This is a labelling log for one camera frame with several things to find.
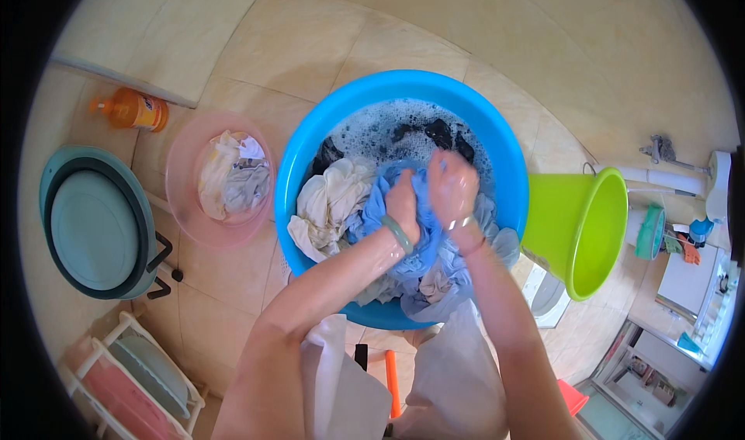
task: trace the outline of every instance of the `toilet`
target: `toilet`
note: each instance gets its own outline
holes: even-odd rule
[[[538,328],[554,328],[569,305],[564,283],[534,264],[522,287]]]

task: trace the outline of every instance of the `silver bracelet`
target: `silver bracelet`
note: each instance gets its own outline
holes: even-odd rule
[[[453,220],[452,222],[450,222],[450,225],[448,225],[447,230],[450,231],[450,230],[459,229],[461,227],[468,225],[471,222],[476,222],[476,217],[473,217],[473,214],[469,215],[465,219]]]

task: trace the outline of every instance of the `pink plastic basin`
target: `pink plastic basin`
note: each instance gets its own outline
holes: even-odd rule
[[[256,214],[237,224],[210,218],[202,211],[197,192],[210,139],[226,129],[231,133],[245,132],[253,136],[264,149],[269,162],[269,191],[254,209]],[[272,209],[275,180],[274,157],[261,132],[246,117],[230,111],[211,112],[191,120],[173,142],[165,166],[165,193],[181,230],[197,243],[217,249],[244,244],[256,233]]]

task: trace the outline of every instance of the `hand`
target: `hand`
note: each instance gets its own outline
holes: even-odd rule
[[[413,174],[409,169],[401,172],[396,186],[385,195],[385,211],[404,230],[411,244],[417,244],[421,232],[416,223],[416,195],[411,186]]]
[[[450,222],[463,220],[473,213],[478,173],[460,154],[435,149],[427,176],[429,202],[444,229]]]

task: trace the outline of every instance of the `lime green bucket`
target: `lime green bucket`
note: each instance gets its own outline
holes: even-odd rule
[[[522,249],[564,282],[575,301],[594,295],[624,244],[629,201],[612,167],[597,175],[528,176],[530,205]]]

